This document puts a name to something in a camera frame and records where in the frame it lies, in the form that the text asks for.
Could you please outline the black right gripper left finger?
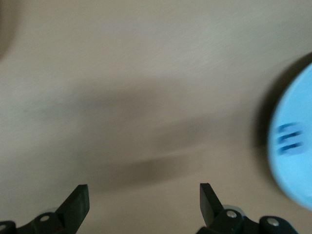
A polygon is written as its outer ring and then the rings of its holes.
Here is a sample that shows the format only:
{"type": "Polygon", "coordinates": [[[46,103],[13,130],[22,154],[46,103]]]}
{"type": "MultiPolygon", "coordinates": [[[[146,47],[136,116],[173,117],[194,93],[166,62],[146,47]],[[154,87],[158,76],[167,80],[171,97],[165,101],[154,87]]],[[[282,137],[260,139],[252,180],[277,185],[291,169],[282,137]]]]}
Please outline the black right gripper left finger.
{"type": "Polygon", "coordinates": [[[88,185],[78,185],[54,212],[38,215],[17,227],[14,221],[1,221],[2,234],[75,234],[90,209],[88,185]]]}

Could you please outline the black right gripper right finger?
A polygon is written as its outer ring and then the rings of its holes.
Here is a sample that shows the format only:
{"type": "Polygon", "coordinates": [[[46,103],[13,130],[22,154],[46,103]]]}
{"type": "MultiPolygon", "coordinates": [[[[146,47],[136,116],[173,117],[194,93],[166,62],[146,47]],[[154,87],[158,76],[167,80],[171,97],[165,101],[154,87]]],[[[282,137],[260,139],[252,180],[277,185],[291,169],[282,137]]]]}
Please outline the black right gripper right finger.
{"type": "Polygon", "coordinates": [[[296,234],[295,228],[277,216],[250,220],[233,207],[225,208],[209,183],[200,184],[200,210],[205,226],[199,234],[296,234]]]}

